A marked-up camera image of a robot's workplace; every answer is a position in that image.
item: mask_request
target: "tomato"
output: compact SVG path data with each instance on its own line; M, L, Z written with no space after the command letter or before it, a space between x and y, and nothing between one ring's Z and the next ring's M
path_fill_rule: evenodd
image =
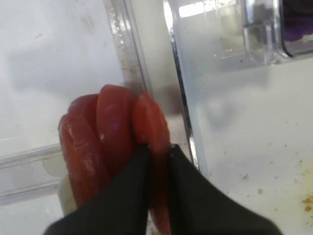
M95 132L98 95L73 101L59 125L60 142L77 206L91 200L110 181Z
M137 142L148 143L153 154L149 202L152 219L163 235L171 234L167 207L167 153L171 143L165 116L158 104L143 93L134 106L132 121Z
M128 88L105 85L99 94L96 127L109 175L114 178L135 149L132 110L137 96Z

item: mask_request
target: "plastic tray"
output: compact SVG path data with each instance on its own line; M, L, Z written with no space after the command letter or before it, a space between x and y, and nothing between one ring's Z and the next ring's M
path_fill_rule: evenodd
M273 220L284 234L312 234L313 60L275 66L251 61L237 27L238 2L164 4L193 157L218 189Z
M13 0L0 9L0 234L63 216L58 123L105 84L149 89L129 1Z

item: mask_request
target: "transparent plastic edge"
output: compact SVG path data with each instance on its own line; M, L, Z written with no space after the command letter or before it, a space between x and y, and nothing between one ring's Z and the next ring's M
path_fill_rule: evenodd
M278 64L292 59L283 47L281 0L243 0L242 19L246 52L252 61Z
M191 125L188 104L187 104L187 97L185 95L183 78L182 78L182 73L181 73L181 68L180 68L177 43L176 43L176 39L175 39L175 35L174 35L174 23L175 23L174 21L175 21L175 19L174 19L172 9L171 9L171 6L170 6L170 3L168 0L163 0L163 10L164 10L164 17L165 17L165 21L166 21L166 26L167 26L169 37L170 37L171 44L172 44L173 57L174 57L174 61L175 61L176 73L177 73L177 77L178 77L179 89L180 89L182 105L183 105L183 119L184 119L185 131L186 131L186 135L187 135L188 148L189 148L189 152L190 152L190 156L191 156L191 162L195 166L195 168L197 170L199 170L200 169L199 168L199 160L198 160L198 156L197 156L197 152L196 152L194 134L193 134L193 129L192 129L192 125Z
M126 85L151 91L130 0L103 0Z
M42 164L44 160L60 157L60 154L62 154L61 147L56 144L27 152L24 151L21 153L6 155L0 160L0 174L7 171L10 174L13 174L9 175L10 177L14 176L14 179L18 181L22 177L18 174L19 171L23 171L26 168L29 168L31 171L31 166L35 163L38 163L44 168ZM57 187L60 182L59 177L45 178L40 184L32 182L32 180L28 182L26 180L27 177L28 176L23 177L26 182L25 184L27 185L26 187L17 187L13 190L0 191L0 206L27 201L57 192Z

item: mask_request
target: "purple object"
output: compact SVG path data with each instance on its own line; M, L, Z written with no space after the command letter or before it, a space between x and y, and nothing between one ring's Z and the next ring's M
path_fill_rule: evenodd
M285 40L294 42L313 34L313 0L284 0Z

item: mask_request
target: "red tomato slice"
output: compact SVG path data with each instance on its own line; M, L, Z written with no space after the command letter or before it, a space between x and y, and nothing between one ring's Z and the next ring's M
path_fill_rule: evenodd
M78 207L91 200L110 181L95 132L97 98L87 95L75 100L59 125L63 156Z
M111 178L126 166L134 153L131 116L136 99L130 89L114 85L105 85L99 94L97 132Z
M71 116L84 117L96 133L96 111L99 94L88 94L75 99L68 108Z
M133 109L133 128L138 143L148 143L153 154L149 209L152 219L163 234L171 234L167 208L167 153L171 147L170 132L158 104L143 93Z

